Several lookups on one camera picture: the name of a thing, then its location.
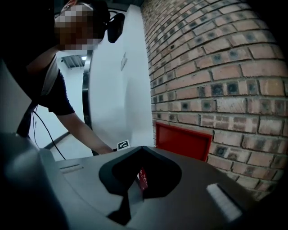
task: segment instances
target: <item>white wall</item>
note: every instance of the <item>white wall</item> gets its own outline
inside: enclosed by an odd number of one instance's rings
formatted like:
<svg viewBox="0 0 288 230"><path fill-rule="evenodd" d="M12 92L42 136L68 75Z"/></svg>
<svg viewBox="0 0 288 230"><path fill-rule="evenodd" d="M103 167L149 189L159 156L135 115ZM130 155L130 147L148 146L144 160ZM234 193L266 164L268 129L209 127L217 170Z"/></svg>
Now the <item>white wall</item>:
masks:
<svg viewBox="0 0 288 230"><path fill-rule="evenodd" d="M126 13L123 69L125 108L131 146L153 146L150 81L143 19L139 7L130 5Z"/></svg>
<svg viewBox="0 0 288 230"><path fill-rule="evenodd" d="M67 68L65 69L65 66L61 66L61 64L59 64L59 68L65 80L67 97L70 101L70 104L73 107L76 114L79 116L79 118L84 121L83 108L82 108L83 68L72 68L69 70ZM62 136L67 132L67 129L60 123L56 115L52 112L51 113L48 112L48 108L38 106L37 114L44 121L53 140L57 139L58 137ZM40 148L43 148L49 143L51 143L51 139L49 137L46 128L36 115L35 119L36 119L36 128L35 128L36 142ZM31 120L29 136L34 141L33 119Z"/></svg>
<svg viewBox="0 0 288 230"><path fill-rule="evenodd" d="M107 32L90 65L89 102L93 131L111 148L129 139L126 128L121 60L123 35L111 44Z"/></svg>

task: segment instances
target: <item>man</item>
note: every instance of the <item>man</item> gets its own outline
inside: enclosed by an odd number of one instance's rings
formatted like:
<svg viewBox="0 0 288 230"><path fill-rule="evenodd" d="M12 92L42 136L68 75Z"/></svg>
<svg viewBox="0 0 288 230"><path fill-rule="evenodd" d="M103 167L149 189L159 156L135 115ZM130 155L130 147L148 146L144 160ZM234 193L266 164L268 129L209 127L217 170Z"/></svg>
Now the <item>man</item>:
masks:
<svg viewBox="0 0 288 230"><path fill-rule="evenodd" d="M41 95L50 65L59 50L85 49L104 37L103 22L95 21L95 12L88 1L70 0L54 18L54 1L6 1L2 18L1 55L15 79L32 100L17 133L28 137L31 113L39 104L55 113L64 127L79 141L99 154L113 150L75 114L66 95L62 74L47 95ZM99 18L109 17L108 11Z"/></svg>

